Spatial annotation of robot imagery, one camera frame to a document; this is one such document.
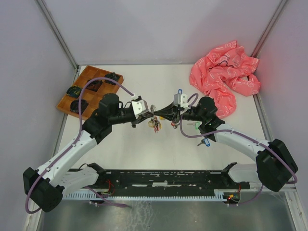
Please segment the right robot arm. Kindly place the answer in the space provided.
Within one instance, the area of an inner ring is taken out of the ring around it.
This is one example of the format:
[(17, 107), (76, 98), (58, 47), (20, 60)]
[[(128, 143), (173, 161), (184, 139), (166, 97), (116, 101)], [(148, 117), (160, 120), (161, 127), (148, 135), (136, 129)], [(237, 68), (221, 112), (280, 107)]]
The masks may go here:
[(283, 141), (249, 137), (219, 119), (217, 110), (212, 98), (202, 97), (196, 106), (173, 102), (154, 115), (180, 126), (185, 120), (200, 122), (199, 137), (227, 145), (253, 160), (252, 164), (232, 164), (228, 172), (221, 175), (221, 184), (226, 188), (254, 182), (278, 192), (286, 184), (297, 183), (298, 167)]

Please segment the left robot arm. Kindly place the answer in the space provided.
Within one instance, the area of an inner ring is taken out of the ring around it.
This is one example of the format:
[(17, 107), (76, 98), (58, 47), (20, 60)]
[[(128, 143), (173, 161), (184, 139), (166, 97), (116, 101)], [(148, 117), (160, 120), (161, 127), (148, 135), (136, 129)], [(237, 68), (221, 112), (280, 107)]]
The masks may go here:
[(149, 111), (147, 102), (140, 96), (129, 103), (129, 107), (123, 107), (116, 94), (104, 95), (98, 108), (82, 122), (70, 144), (37, 169), (29, 167), (23, 172), (26, 200), (32, 200), (40, 210), (50, 212), (66, 194), (85, 186), (104, 186), (106, 175), (101, 173), (102, 168), (96, 164), (75, 173), (69, 179), (64, 176), (77, 160), (112, 132), (113, 125), (131, 123), (135, 127)]

